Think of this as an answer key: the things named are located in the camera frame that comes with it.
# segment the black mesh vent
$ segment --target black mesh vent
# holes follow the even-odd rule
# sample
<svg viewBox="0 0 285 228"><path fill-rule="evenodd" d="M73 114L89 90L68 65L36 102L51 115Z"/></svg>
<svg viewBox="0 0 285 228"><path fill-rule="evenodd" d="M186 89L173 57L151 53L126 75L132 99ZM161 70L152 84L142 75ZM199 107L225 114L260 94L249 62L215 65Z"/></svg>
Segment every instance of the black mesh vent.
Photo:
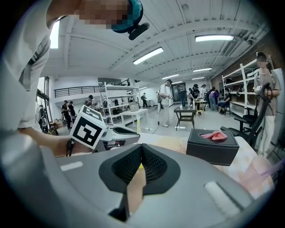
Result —
<svg viewBox="0 0 285 228"><path fill-rule="evenodd" d="M167 163L155 154L150 153L146 148L141 147L141 149L143 150L142 165L146 172L148 184L164 175L167 170Z"/></svg>
<svg viewBox="0 0 285 228"><path fill-rule="evenodd" d="M123 182L129 184L141 164L141 147L115 162L112 171Z"/></svg>

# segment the black pants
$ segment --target black pants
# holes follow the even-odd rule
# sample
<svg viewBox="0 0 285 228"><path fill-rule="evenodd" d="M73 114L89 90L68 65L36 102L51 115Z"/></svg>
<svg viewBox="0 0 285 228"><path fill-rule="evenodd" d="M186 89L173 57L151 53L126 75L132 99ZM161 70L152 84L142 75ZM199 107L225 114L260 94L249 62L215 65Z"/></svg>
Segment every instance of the black pants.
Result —
<svg viewBox="0 0 285 228"><path fill-rule="evenodd" d="M181 103L182 103L182 106L185 107L185 105L186 105L185 98L181 98Z"/></svg>
<svg viewBox="0 0 285 228"><path fill-rule="evenodd" d="M69 115L65 115L64 116L67 122L67 128L70 128L70 124L71 124L71 117Z"/></svg>
<svg viewBox="0 0 285 228"><path fill-rule="evenodd" d="M148 106L147 106L147 101L146 101L146 100L142 100L142 103L143 103L143 107L144 107L144 106L148 107Z"/></svg>

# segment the box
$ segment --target box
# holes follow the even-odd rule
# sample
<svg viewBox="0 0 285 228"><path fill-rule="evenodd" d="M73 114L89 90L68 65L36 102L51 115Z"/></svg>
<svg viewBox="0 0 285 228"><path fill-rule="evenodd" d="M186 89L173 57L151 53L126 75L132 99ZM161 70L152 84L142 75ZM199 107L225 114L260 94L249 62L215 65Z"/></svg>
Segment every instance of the box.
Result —
<svg viewBox="0 0 285 228"><path fill-rule="evenodd" d="M214 130L192 129L187 143L186 154L203 159L213 165L230 166L240 146L230 131L223 131L226 140L214 141L200 137Z"/></svg>
<svg viewBox="0 0 285 228"><path fill-rule="evenodd" d="M101 113L82 105L70 136L81 144L95 149L100 138L106 130L106 124Z"/></svg>

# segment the black and white square marker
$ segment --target black and white square marker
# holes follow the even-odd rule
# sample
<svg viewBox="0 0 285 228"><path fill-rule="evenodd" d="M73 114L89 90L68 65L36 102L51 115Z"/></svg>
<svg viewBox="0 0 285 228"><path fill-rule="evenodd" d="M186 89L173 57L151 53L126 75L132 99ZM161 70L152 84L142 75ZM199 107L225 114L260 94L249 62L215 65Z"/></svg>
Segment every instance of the black and white square marker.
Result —
<svg viewBox="0 0 285 228"><path fill-rule="evenodd" d="M101 127L93 124L83 117L80 117L72 133L72 137L78 139L78 141L81 141L83 144L93 147L101 131Z"/></svg>
<svg viewBox="0 0 285 228"><path fill-rule="evenodd" d="M88 108L87 106L83 107L82 113L85 113L85 114L87 114L87 115L89 115L89 116L91 116L93 118L96 118L96 119L102 121L101 114L99 112L97 112L97 111L94 111L91 108Z"/></svg>

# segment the stool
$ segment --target stool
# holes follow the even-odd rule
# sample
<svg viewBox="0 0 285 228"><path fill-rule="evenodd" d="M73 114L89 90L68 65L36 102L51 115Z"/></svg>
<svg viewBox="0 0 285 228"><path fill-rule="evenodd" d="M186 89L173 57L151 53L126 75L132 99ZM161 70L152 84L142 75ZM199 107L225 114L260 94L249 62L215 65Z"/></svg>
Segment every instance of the stool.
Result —
<svg viewBox="0 0 285 228"><path fill-rule="evenodd" d="M225 106L224 108L225 108L225 110L224 110L224 115L226 115L228 109L229 109L230 114L231 114L231 107L230 107L230 105Z"/></svg>

